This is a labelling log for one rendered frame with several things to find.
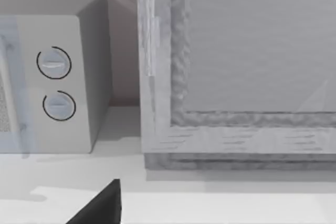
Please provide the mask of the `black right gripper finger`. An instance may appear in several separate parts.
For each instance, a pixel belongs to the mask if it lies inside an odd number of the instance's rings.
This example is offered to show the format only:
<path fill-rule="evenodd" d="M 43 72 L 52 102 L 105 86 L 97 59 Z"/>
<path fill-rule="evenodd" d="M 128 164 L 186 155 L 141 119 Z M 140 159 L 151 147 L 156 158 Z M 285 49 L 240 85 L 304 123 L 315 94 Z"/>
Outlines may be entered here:
<path fill-rule="evenodd" d="M 66 224 L 121 224 L 121 182 L 114 179 Z"/>

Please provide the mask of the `grey cabinet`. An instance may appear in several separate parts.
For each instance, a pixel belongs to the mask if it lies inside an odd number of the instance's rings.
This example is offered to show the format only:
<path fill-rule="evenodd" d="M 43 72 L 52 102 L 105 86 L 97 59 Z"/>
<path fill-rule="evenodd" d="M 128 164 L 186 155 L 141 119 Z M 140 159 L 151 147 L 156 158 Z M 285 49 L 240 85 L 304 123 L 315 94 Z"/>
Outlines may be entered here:
<path fill-rule="evenodd" d="M 150 170 L 336 170 L 336 0 L 138 0 Z"/>

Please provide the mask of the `pale blue microwave knob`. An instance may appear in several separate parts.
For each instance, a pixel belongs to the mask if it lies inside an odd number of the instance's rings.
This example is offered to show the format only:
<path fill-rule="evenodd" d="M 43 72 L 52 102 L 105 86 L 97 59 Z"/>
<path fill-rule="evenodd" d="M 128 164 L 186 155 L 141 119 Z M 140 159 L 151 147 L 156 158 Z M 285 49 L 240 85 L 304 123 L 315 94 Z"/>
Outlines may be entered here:
<path fill-rule="evenodd" d="M 56 46 L 40 51 L 36 57 L 36 65 L 40 73 L 51 80 L 65 78 L 72 69 L 72 62 L 68 53 Z"/>
<path fill-rule="evenodd" d="M 58 122 L 70 120 L 76 113 L 76 102 L 67 92 L 58 90 L 50 95 L 45 95 L 42 101 L 45 114 Z"/>

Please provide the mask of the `pale microwave oven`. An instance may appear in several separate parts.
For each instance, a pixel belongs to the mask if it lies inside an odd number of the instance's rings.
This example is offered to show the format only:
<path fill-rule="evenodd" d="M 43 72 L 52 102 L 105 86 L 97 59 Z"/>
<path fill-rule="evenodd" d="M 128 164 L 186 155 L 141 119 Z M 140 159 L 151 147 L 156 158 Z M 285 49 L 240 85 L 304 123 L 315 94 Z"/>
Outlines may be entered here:
<path fill-rule="evenodd" d="M 0 35 L 19 48 L 25 77 L 26 128 L 10 131 L 0 77 L 0 154 L 90 153 L 106 117 L 112 93 L 107 0 L 0 0 Z M 65 50 L 72 69 L 61 80 L 37 68 L 40 51 Z M 64 122 L 49 118 L 45 95 L 70 94 L 76 113 Z"/>

